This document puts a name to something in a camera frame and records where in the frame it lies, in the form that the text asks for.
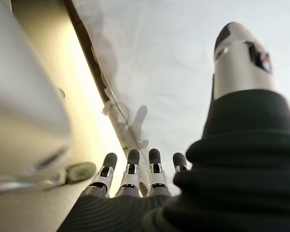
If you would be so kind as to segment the black silver robot right hand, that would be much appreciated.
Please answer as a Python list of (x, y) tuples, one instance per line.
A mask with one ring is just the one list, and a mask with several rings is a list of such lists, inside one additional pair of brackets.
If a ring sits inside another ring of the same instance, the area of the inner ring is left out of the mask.
[(290, 108), (269, 53), (243, 25), (230, 22), (214, 49), (215, 71), (200, 140), (173, 156), (171, 196), (160, 153), (149, 151), (150, 183), (136, 187), (138, 151), (124, 183), (108, 198), (116, 156), (81, 193), (61, 232), (290, 232)]

